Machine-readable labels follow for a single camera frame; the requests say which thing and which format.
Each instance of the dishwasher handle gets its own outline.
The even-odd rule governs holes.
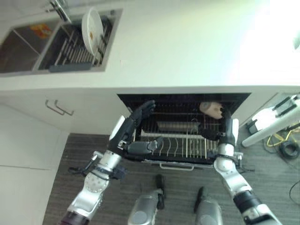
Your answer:
[[[159,167],[161,169],[165,169],[165,170],[181,170],[181,171],[193,171],[194,170],[193,165],[190,168],[188,168],[188,167],[178,167],[178,166],[163,166],[163,164],[160,163]]]

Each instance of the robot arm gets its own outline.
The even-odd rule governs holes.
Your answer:
[[[72,201],[67,213],[61,220],[60,225],[87,225],[95,215],[102,202],[102,196],[108,187],[110,179],[121,179],[125,176],[126,169],[119,166],[123,154],[127,149],[137,152],[137,147],[143,154],[151,153],[158,147],[159,140],[152,142],[130,143],[134,129],[142,121],[149,117],[155,107],[154,101],[148,101],[137,108],[128,118],[121,116],[110,138],[108,149],[104,154],[95,151],[89,163],[91,166],[97,158],[99,162],[84,179],[84,186],[81,192]]]
[[[239,209],[247,225],[282,225],[266,204],[254,194],[245,178],[236,170],[233,161],[234,148],[238,139],[239,121],[223,113],[223,132],[205,132],[204,136],[217,136],[219,139],[218,156],[214,168],[220,175],[225,189]]]

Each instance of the open dishwasher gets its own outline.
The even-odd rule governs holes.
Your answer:
[[[129,111],[134,111],[147,100],[155,100],[153,114],[136,129],[135,141],[152,141],[163,137],[161,146],[152,154],[127,154],[134,161],[159,164],[163,169],[191,171],[213,167],[218,142],[198,134],[198,127],[219,130],[220,121],[199,110],[201,102],[219,102],[234,113],[249,93],[238,94],[122,94],[119,98]],[[236,152],[239,167],[242,153]]]

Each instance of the faucet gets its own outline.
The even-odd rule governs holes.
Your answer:
[[[68,16],[68,0],[50,0],[49,1],[53,9],[48,9],[46,12],[50,13],[54,10],[60,16],[63,21],[71,23],[71,19]]]

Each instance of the drawer handle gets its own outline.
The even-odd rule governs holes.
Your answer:
[[[56,109],[53,109],[52,107],[50,107],[49,105],[48,105],[48,102],[49,102],[49,100],[46,100],[45,101],[45,106],[48,108],[48,109],[51,109],[52,111],[55,111],[56,113],[58,113],[59,115],[64,115],[65,114],[65,111],[63,111],[63,112],[59,112],[59,111],[57,111]]]
[[[57,103],[58,103],[58,100],[55,100],[54,105],[55,105],[56,108],[62,110],[64,113],[68,114],[69,116],[73,116],[74,110],[73,110],[72,112],[67,112],[66,110],[63,110],[62,108],[60,108],[60,107],[57,105]]]
[[[165,170],[182,170],[182,171],[193,171],[194,166],[191,166],[190,168],[182,168],[182,167],[175,167],[175,166],[163,166],[162,163],[159,164],[159,167]]]

